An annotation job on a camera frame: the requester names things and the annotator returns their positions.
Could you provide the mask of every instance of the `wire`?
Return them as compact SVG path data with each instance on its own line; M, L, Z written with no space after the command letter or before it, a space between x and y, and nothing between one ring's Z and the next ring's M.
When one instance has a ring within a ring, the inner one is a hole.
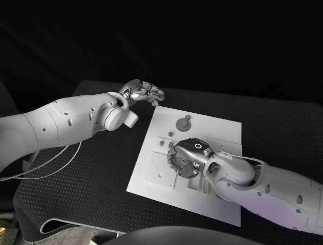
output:
M64 166L58 171L52 172L49 175L42 176L42 177L38 177L38 178L22 178L22 177L18 177L18 176L21 176L21 175L24 175L24 174L32 172L34 170L39 169L41 167L44 167L44 166L45 166L45 165L47 165L47 164L48 164L48 163L49 163L49 162L51 162L51 161L52 161L52 160L54 160L54 159L64 153L64 151L65 151L65 149L68 148L68 146L67 146L67 147L64 148L64 150L57 154L57 156L55 156L48 162L45 162L41 166L35 167L34 169L31 169L29 171L21 173L21 174L18 174L18 175L13 175L13 176L11 176L11 177L0 178L0 181L11 180L11 179L36 180L36 179L41 179L41 178L45 178L45 177L54 175L55 173L58 173L58 172L67 167L67 165L68 165L68 164L71 163L71 161L74 160L75 155L77 155L77 153L78 153L78 151L80 151L80 148L81 148L81 144L83 144L83 143L80 142L80 146L78 146L77 152L75 152L75 154L74 154L74 156L73 156L70 162L65 164L65 166Z
M233 157L240 157L240 158L244 158L244 159L248 159L248 160L253 160L253 161L256 161L256 162L259 162L259 163L261 163L261 164L264 164L264 165L269 165L264 161L261 161L260 159L256 159L256 158L253 158L253 157L243 157L243 156L238 156L238 155L234 155L234 154L230 154Z
M22 178L22 177L16 177L15 179L21 179L21 180L38 180L38 179L42 179L42 178L45 178L45 177L52 176L52 175L54 175L55 173L58 173L58 172L68 166L68 164L73 162L73 160L74 160L74 158L75 158L75 155L77 155L77 153L78 153L78 151L80 151L81 145L83 145L83 142L80 142L78 149L77 149L77 151L75 151L75 154L74 154L74 156L73 156L70 162L65 164L65 166L64 166L58 171L52 172L49 175L45 175L45 176L41 176L41 177L36 177L36 178Z
M21 174L18 174L18 175L13 175L13 176L11 176L11 177L3 177L3 178L0 178L0 181L3 181L3 180L9 180L9 179L13 179L13 178L16 178L16 177L19 177L21 175L25 175L25 174L28 174L29 172L32 172L32 171L35 171L36 169L39 169L41 167L44 167L48 163L51 163L52 162L52 160L64 153L64 151L67 150L67 148L68 148L68 146L64 148L64 150L41 165L41 166L38 166L38 167L35 167L34 169L31 169L29 171L26 171L26 172L24 172L24 173L21 173Z

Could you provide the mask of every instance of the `black mat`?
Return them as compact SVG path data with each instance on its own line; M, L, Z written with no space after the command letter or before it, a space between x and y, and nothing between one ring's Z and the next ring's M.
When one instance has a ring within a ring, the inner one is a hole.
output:
M83 81L75 95L119 91L122 84ZM323 109L318 104L256 97L163 89L162 106L243 123L243 153L286 168L323 184ZM139 121L113 132L100 132L83 142L70 166L54 176L21 183L15 207L24 238L36 241L51 219L130 232L155 226L191 226L225 231L267 244L322 244L323 236L293 231L246 209L241 228L175 208L126 191L155 108L139 102L132 111ZM28 176L58 170L78 145ZM61 151L41 151L34 166ZM48 232L64 223L49 222Z

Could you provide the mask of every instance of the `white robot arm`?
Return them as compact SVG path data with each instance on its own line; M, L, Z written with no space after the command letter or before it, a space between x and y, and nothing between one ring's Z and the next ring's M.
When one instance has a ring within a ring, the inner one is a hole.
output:
M156 106L165 95L156 86L135 79L120 92L62 98L28 113L2 117L0 172L42 149L75 144L123 123L132 128L137 115L129 108L140 100Z
M225 201L237 202L279 225L323 235L323 185L308 177L261 161L253 165L240 156L214 152L197 138L175 145L168 162L184 178L204 173Z

